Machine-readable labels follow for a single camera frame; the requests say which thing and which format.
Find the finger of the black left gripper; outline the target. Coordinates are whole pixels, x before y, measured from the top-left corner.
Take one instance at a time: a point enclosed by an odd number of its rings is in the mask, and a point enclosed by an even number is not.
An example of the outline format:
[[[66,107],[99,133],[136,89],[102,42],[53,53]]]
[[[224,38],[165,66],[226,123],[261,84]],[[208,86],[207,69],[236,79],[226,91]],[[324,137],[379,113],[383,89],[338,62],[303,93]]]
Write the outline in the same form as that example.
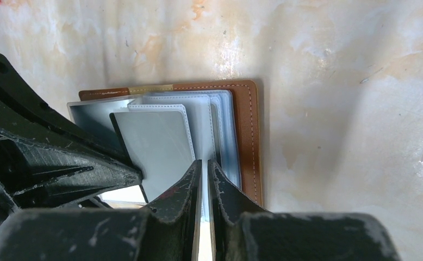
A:
[[[141,171],[52,109],[0,54],[0,206],[55,208],[141,183]]]

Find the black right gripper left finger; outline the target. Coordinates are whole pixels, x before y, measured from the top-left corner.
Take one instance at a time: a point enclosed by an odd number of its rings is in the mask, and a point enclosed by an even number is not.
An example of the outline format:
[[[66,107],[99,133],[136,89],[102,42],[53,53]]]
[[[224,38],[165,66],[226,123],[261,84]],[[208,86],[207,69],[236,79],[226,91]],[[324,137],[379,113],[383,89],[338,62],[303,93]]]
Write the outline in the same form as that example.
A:
[[[27,209],[0,227],[0,260],[197,260],[202,162],[139,209]]]

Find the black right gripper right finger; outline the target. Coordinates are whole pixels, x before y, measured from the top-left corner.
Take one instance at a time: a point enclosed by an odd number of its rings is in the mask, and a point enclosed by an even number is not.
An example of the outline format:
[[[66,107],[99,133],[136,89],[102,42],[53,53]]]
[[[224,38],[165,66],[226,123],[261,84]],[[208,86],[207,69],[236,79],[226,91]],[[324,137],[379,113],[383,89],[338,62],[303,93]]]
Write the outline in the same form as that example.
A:
[[[364,213],[273,213],[208,162],[216,260],[399,260],[386,228]]]

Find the black VIP credit card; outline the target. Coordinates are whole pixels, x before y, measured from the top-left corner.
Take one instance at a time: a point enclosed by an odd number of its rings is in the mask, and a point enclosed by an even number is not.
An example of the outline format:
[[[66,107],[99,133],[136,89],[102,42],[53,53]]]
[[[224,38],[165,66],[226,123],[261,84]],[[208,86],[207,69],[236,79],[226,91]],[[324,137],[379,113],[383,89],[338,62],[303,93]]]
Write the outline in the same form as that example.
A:
[[[149,202],[179,181],[196,159],[182,105],[116,112],[110,119],[132,163],[142,170]]]

